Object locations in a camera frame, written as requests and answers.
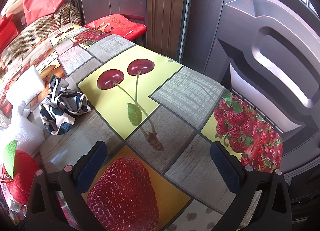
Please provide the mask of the red plush apple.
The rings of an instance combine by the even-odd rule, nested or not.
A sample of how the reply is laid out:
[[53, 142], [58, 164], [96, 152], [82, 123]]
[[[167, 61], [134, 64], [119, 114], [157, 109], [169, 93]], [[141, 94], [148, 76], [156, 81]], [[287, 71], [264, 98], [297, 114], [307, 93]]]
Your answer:
[[38, 164], [28, 153], [17, 150], [17, 140], [13, 140], [3, 150], [2, 165], [1, 184], [16, 202], [26, 206]]

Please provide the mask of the white foam sheet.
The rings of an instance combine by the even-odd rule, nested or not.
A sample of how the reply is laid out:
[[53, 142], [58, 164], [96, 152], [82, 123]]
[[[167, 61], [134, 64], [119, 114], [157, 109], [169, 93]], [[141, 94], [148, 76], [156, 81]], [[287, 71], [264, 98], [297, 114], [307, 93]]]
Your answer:
[[16, 140], [17, 150], [32, 155], [44, 142], [43, 129], [27, 119], [29, 109], [25, 106], [23, 100], [13, 106], [9, 126], [1, 128], [1, 152], [11, 141]]

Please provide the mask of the black white patterned cloth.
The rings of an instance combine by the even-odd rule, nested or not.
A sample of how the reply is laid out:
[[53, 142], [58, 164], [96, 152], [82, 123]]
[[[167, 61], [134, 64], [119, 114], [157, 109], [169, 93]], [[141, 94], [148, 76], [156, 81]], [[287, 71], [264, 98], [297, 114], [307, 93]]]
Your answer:
[[54, 136], [71, 130], [75, 119], [89, 113], [87, 96], [68, 88], [69, 83], [56, 75], [49, 81], [50, 93], [40, 103], [40, 117], [45, 130]]

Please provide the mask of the white foam block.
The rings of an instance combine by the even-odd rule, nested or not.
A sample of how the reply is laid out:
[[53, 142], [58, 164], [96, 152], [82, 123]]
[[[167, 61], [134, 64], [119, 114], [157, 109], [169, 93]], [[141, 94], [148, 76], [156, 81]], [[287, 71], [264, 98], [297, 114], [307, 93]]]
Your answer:
[[8, 89], [6, 99], [12, 105], [25, 104], [45, 89], [45, 84], [34, 65], [31, 65]]

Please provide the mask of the fruit pattern tablecloth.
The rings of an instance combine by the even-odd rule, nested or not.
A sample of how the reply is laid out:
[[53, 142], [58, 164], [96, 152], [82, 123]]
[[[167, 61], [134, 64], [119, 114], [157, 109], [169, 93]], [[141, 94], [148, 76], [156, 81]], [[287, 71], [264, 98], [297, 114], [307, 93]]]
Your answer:
[[91, 110], [62, 135], [46, 134], [40, 146], [48, 171], [73, 164], [102, 140], [107, 156], [87, 201], [100, 193], [108, 168], [133, 157], [149, 173], [159, 212], [157, 230], [211, 230], [235, 199], [209, 150], [214, 141], [241, 163], [271, 172], [281, 163], [283, 141], [261, 112], [220, 83], [134, 44], [109, 30], [73, 23], [51, 29], [23, 46], [1, 73], [1, 111], [34, 68], [45, 88], [27, 101], [41, 124], [40, 110], [52, 76], [87, 97]]

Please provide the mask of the dark wooden door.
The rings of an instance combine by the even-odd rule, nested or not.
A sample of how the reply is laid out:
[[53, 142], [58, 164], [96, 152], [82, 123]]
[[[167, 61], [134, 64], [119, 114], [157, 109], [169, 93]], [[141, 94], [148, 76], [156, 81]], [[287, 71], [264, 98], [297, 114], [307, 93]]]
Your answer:
[[[283, 141], [239, 230], [304, 229], [319, 220], [319, 0], [71, 0], [83, 24], [110, 14], [144, 24], [133, 42], [220, 83], [262, 113]], [[147, 219], [157, 230], [149, 173], [117, 159], [89, 202], [111, 230]]]

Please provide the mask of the flat red bag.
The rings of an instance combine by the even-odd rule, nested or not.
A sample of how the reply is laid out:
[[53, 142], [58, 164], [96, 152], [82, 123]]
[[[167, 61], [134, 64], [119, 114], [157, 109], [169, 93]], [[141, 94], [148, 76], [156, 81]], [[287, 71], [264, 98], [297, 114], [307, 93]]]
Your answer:
[[85, 24], [84, 27], [116, 34], [130, 41], [144, 35], [147, 31], [147, 27], [144, 24], [131, 22], [121, 14], [104, 16]]

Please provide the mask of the red tote bag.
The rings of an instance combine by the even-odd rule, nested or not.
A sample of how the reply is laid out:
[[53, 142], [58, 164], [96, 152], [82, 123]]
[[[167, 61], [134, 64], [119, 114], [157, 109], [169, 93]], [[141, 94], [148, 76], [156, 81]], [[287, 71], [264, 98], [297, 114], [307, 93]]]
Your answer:
[[18, 36], [18, 30], [14, 23], [14, 15], [7, 16], [6, 14], [1, 18], [0, 23], [0, 52]]

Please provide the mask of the plaid covered bench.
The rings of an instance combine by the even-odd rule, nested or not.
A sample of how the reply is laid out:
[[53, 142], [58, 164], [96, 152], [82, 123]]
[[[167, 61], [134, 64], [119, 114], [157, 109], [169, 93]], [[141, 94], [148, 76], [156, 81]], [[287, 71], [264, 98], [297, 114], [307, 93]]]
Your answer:
[[28, 25], [1, 51], [1, 77], [4, 77], [9, 66], [20, 59], [25, 52], [70, 22], [81, 25], [81, 15], [71, 0], [67, 0], [55, 13], [43, 16]]

